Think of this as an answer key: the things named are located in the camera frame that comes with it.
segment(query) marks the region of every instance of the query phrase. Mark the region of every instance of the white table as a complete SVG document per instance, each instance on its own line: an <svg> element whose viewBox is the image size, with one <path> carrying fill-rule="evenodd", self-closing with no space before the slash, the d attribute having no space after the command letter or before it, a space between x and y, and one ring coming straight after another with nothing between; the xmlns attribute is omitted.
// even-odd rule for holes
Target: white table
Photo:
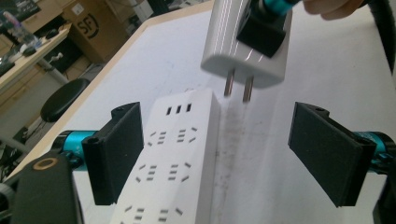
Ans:
<svg viewBox="0 0 396 224"><path fill-rule="evenodd" d="M368 8L332 22L295 8L285 81L253 90L244 105L242 85L223 98L225 80L200 69L212 4L145 22L19 169L63 130L99 130L116 106L141 102L145 125L158 97L211 88L221 104L212 223L373 223L384 176L367 175L356 207L335 208L288 147L296 101L396 139L396 93ZM75 178L86 223L108 223L114 205L95 206L88 175Z"/></svg>

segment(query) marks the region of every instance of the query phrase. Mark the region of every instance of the white power strip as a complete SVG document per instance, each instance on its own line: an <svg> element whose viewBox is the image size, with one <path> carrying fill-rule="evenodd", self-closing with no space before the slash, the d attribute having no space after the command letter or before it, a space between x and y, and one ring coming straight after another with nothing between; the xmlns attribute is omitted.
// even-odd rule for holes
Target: white power strip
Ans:
<svg viewBox="0 0 396 224"><path fill-rule="evenodd" d="M209 223L218 129L211 90L157 100L111 223Z"/></svg>

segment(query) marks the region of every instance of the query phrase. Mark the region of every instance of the socket hole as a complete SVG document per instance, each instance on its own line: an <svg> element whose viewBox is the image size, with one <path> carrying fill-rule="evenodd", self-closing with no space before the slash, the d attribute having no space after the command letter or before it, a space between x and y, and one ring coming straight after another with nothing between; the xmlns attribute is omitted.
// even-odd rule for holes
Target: socket hole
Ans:
<svg viewBox="0 0 396 224"><path fill-rule="evenodd" d="M182 178L182 179L181 179L181 182L184 182L184 181L187 180L188 178L189 178L188 176Z"/></svg>
<svg viewBox="0 0 396 224"><path fill-rule="evenodd" d="M131 209L132 209L132 206L129 206L129 207L125 208L125 212L128 212Z"/></svg>
<svg viewBox="0 0 396 224"><path fill-rule="evenodd" d="M178 209L178 208L176 208L176 212L179 214L179 215L183 215L183 212L180 210L180 209Z"/></svg>
<svg viewBox="0 0 396 224"><path fill-rule="evenodd" d="M88 139L88 143L97 143L97 142L99 142L99 138L97 138L97 137L92 137L92 138L89 138Z"/></svg>

